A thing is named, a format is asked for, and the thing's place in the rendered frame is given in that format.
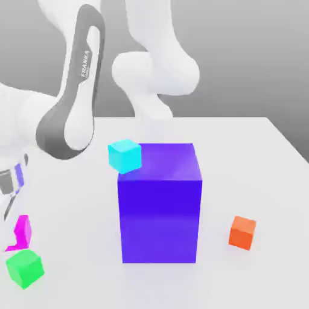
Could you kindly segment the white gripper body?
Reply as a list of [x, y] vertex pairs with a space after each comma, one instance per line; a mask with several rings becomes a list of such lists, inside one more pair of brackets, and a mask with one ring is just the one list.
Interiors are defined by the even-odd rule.
[[0, 249], [16, 242], [14, 227], [19, 217], [18, 197], [20, 191], [3, 194], [0, 190]]

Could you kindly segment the small magenta cube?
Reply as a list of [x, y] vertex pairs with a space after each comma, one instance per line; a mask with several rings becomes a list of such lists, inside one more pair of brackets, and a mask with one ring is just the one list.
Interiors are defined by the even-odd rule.
[[20, 215], [14, 227], [16, 244], [8, 246], [6, 252], [28, 249], [32, 236], [31, 224], [28, 215]]

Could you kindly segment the small green cube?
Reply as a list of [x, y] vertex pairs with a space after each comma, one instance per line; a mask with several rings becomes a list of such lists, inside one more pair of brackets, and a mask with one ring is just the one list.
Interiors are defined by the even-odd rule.
[[24, 249], [5, 262], [8, 274], [22, 289], [26, 289], [44, 274], [42, 259], [30, 249]]

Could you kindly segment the small cyan cube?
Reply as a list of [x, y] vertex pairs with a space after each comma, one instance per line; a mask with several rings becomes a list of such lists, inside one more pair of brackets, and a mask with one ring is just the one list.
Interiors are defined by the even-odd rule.
[[137, 170], [142, 166], [142, 148], [124, 139], [108, 145], [109, 165], [120, 174]]

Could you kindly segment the small orange cube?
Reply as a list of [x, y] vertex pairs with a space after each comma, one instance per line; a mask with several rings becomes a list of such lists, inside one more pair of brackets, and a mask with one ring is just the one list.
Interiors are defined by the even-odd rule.
[[229, 245], [250, 250], [255, 228], [255, 220], [235, 216], [230, 230]]

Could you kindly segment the large purple box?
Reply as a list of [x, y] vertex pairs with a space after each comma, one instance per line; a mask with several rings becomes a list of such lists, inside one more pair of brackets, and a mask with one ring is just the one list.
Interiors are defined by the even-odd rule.
[[202, 175], [192, 143], [142, 144], [141, 168], [118, 176], [124, 263], [194, 263]]

